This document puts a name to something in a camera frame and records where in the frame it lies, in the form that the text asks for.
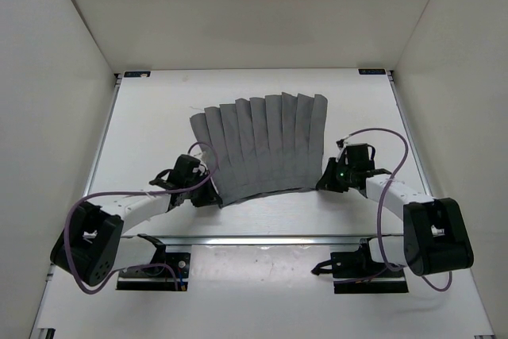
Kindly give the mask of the grey pleated skirt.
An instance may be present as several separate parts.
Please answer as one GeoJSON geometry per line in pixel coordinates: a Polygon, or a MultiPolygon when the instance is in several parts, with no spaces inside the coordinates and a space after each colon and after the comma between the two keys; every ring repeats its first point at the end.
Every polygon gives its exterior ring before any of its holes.
{"type": "Polygon", "coordinates": [[[190,118],[221,204],[312,191],[322,175],[328,100],[288,93],[239,98],[190,118]]]}

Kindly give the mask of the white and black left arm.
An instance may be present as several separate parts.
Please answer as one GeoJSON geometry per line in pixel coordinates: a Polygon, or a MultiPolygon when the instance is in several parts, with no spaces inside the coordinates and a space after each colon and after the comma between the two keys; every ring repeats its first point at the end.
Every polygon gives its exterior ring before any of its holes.
{"type": "Polygon", "coordinates": [[[149,182],[156,191],[103,191],[81,198],[68,212],[64,228],[50,253],[50,261],[71,274],[79,288],[96,294],[123,269],[143,268],[156,274],[166,268],[166,254],[157,239],[140,234],[138,260],[122,264],[118,259],[121,238],[142,222],[181,206],[218,205],[221,199],[212,177],[217,165],[182,154],[173,168],[165,169],[149,182]]]}

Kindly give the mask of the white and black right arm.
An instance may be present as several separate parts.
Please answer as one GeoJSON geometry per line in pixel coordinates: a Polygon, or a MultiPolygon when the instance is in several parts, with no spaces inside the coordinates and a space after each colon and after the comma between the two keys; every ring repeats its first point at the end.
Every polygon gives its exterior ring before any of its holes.
{"type": "Polygon", "coordinates": [[[377,204],[376,234],[361,240],[341,265],[356,265],[375,275],[384,265],[409,268],[426,276],[470,268],[474,253],[458,202],[424,195],[375,166],[369,144],[337,143],[340,153],[330,158],[317,183],[320,191],[358,191],[377,204]]]}

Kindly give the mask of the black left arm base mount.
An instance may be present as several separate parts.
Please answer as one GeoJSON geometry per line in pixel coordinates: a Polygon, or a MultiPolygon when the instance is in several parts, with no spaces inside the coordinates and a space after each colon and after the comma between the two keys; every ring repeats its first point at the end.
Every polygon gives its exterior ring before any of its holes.
{"type": "Polygon", "coordinates": [[[189,287],[191,249],[169,249],[156,237],[139,234],[121,240],[114,269],[119,291],[185,292],[189,287]]]}

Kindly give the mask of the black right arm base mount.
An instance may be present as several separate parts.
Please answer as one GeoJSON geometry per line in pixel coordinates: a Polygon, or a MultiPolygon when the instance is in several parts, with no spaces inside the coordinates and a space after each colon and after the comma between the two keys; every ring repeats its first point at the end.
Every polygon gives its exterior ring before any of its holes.
{"type": "Polygon", "coordinates": [[[371,258],[367,242],[356,251],[331,252],[328,260],[318,263],[313,275],[331,275],[336,295],[406,294],[409,292],[404,271],[393,272],[385,263],[371,258]]]}

